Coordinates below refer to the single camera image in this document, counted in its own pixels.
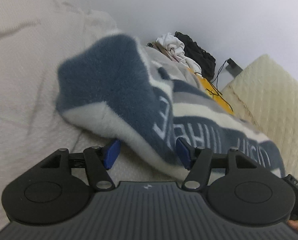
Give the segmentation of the cream and blue fleece sweater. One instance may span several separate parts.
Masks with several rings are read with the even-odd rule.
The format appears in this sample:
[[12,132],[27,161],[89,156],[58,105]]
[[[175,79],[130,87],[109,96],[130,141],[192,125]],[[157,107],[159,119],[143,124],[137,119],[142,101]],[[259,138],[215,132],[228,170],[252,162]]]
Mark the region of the cream and blue fleece sweater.
[[176,140],[227,153],[232,147],[285,176],[278,147],[225,111],[187,68],[126,34],[107,35],[58,68],[58,113],[69,123],[125,142],[160,172],[184,180]]

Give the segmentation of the black clothing pile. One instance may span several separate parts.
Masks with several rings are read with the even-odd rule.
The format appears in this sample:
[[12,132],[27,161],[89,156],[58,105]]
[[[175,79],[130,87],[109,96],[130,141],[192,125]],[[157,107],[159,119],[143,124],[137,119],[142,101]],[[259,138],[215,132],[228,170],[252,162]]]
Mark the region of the black clothing pile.
[[194,60],[200,66],[202,76],[211,81],[215,74],[216,59],[188,35],[176,31],[174,36],[184,44],[185,56]]

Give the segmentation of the white clothing pile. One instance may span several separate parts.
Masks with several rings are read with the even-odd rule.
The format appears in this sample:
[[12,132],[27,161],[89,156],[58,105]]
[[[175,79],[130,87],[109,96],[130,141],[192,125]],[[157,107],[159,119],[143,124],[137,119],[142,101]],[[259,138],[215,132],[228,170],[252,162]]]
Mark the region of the white clothing pile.
[[185,45],[180,39],[167,33],[156,39],[156,44],[161,46],[167,55],[174,59],[178,63],[181,63],[185,67],[193,70],[195,73],[201,73],[201,67],[193,59],[185,55]]

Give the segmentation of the cream quilted headboard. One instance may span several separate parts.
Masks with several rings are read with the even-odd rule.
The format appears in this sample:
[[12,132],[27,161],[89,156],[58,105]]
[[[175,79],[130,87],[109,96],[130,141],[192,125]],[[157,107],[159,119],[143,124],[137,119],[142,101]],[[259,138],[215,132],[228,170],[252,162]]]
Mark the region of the cream quilted headboard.
[[221,91],[236,116],[279,148],[287,174],[298,180],[298,82],[264,54]]

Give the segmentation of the yellow pillow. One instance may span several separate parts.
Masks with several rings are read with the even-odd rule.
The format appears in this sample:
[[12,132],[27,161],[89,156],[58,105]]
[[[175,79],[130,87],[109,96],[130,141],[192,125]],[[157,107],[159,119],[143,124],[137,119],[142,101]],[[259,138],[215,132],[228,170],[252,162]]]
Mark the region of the yellow pillow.
[[221,92],[219,92],[216,87],[212,85],[212,83],[210,83],[206,78],[202,77],[199,73],[194,72],[192,69],[188,68],[188,71],[197,78],[203,92],[206,92],[206,94],[218,105],[220,105],[220,107],[222,107],[227,113],[234,115],[231,105],[223,98]]

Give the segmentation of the grey bed sheet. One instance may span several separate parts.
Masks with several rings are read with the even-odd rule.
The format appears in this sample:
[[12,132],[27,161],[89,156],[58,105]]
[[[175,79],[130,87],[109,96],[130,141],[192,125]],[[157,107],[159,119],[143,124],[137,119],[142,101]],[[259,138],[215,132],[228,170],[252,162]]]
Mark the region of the grey bed sheet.
[[107,143],[58,115],[57,68],[115,28],[109,14],[61,0],[0,0],[0,230],[8,183],[59,148]]

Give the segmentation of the black wall charger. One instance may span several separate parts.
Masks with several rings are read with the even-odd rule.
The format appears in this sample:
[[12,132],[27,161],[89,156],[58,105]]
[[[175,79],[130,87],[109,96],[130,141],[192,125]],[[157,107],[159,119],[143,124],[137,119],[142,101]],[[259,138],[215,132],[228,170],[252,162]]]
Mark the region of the black wall charger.
[[237,77],[243,71],[243,69],[238,64],[236,64],[236,62],[233,61],[233,59],[229,58],[226,62],[227,66],[225,69],[230,73],[230,75],[233,78]]

